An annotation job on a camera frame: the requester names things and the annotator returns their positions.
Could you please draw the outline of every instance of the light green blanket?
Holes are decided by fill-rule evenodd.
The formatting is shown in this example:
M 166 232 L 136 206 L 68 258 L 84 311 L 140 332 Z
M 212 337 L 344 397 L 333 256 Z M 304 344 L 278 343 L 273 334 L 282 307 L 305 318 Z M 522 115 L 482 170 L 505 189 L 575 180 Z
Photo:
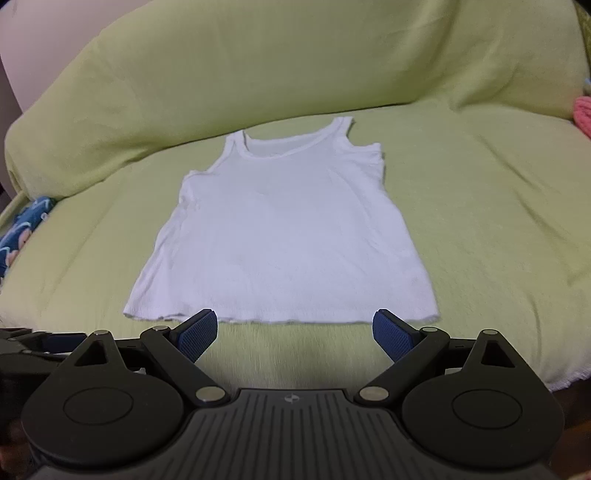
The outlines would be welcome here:
M 412 102 L 354 111 L 350 138 L 384 148 L 439 326 L 497 328 L 564 386 L 591 367 L 591 144 L 566 119 L 588 73 L 569 1 L 153 0 L 9 133 L 17 186 L 70 197 L 17 258 L 0 317 L 136 336 L 153 323 L 121 311 L 183 176 L 220 154 L 215 135 Z M 389 360 L 369 325 L 222 324 L 199 363 L 231 387 L 327 388 L 359 386 Z

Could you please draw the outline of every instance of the white tank top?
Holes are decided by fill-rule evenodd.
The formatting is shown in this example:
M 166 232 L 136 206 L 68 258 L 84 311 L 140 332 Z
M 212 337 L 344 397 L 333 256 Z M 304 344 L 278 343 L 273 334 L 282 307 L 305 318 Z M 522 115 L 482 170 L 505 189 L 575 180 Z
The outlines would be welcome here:
M 185 176 L 124 313 L 184 320 L 371 322 L 437 316 L 427 272 L 382 184 L 380 144 L 353 146 L 352 117 L 277 140 L 228 135 Z

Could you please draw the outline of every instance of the metal screw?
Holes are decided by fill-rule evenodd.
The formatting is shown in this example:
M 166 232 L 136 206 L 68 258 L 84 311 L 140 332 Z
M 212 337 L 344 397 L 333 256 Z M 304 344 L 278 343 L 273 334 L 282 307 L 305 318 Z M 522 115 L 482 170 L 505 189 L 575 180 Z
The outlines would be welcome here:
M 221 400 L 226 395 L 226 391 L 220 387 L 202 387 L 195 392 L 195 396 L 202 402 L 208 403 Z
M 390 393 L 382 387 L 363 387 L 359 390 L 359 396 L 366 401 L 386 400 Z

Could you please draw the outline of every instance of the blue patterned fabric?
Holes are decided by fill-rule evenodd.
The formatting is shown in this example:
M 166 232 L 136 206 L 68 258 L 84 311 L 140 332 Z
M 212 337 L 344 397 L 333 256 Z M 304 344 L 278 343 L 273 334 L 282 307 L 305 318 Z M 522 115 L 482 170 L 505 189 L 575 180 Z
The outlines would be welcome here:
M 4 278 L 19 250 L 55 204 L 54 199 L 39 197 L 15 217 L 10 230 L 0 239 L 0 278 Z

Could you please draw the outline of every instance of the white wall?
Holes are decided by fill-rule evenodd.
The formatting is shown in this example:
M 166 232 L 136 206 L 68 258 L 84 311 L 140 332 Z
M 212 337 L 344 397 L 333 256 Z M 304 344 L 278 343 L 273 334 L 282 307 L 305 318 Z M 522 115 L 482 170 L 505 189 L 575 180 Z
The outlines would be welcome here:
M 10 0 L 0 9 L 0 56 L 22 110 L 101 29 L 148 0 Z

